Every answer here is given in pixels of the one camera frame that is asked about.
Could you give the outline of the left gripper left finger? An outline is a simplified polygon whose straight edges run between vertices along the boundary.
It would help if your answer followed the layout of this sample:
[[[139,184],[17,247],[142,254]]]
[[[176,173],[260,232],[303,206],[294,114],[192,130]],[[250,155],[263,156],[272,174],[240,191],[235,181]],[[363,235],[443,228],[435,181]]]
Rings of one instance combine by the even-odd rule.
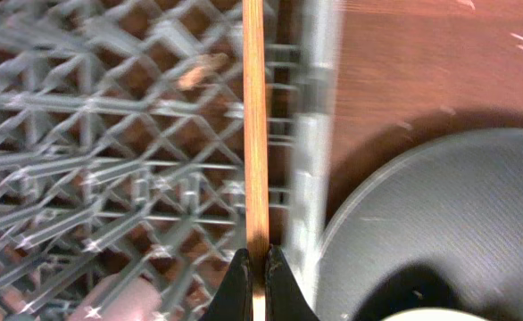
[[[220,287],[199,321],[251,321],[253,271],[249,251],[235,252]]]

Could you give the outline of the wooden chopstick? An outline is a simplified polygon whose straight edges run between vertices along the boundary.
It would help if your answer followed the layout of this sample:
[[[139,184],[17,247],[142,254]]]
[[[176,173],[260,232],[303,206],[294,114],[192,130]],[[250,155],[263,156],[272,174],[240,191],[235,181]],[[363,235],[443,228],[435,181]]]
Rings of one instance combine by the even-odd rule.
[[[246,241],[253,265],[253,321],[265,321],[270,220],[262,0],[243,2],[243,63]]]

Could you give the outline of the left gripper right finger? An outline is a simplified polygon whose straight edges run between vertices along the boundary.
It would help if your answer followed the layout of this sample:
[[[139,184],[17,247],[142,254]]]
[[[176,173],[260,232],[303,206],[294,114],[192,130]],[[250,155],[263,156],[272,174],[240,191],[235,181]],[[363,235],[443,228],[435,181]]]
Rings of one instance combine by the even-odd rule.
[[[282,250],[270,246],[265,263],[267,321],[319,321],[295,280]]]

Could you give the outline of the pink plastic cup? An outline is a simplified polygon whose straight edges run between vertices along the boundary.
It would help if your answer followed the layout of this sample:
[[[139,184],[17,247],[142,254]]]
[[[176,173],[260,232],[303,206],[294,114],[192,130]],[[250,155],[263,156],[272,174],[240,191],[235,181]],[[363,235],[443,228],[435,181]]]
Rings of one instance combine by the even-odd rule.
[[[114,274],[102,279],[67,320],[152,320],[153,313],[161,306],[162,299],[153,285],[142,277],[131,281],[103,312],[96,310],[95,300],[109,290],[111,285],[118,283],[118,276]]]

